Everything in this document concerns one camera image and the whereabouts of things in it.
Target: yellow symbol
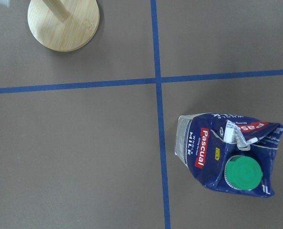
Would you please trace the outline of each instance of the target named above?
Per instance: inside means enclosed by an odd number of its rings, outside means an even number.
[[[216,156],[215,159],[218,161],[220,159],[220,149],[216,148]]]

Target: wooden pole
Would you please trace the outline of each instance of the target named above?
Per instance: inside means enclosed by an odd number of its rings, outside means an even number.
[[[43,0],[43,2],[60,21],[65,21],[69,17],[68,10],[60,0]]]

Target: blue milk carton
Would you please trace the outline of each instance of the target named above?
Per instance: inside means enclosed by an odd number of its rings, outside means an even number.
[[[283,133],[280,123],[230,114],[193,114],[178,119],[175,154],[204,187],[267,198]]]

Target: green bottle cap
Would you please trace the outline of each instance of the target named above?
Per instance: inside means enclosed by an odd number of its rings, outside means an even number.
[[[252,190],[260,184],[263,173],[255,159],[249,156],[233,156],[226,163],[224,175],[229,186]]]

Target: wooden stand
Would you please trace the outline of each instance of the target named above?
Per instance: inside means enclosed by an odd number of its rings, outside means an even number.
[[[59,52],[86,45],[99,25],[96,0],[31,0],[29,28],[39,43]]]

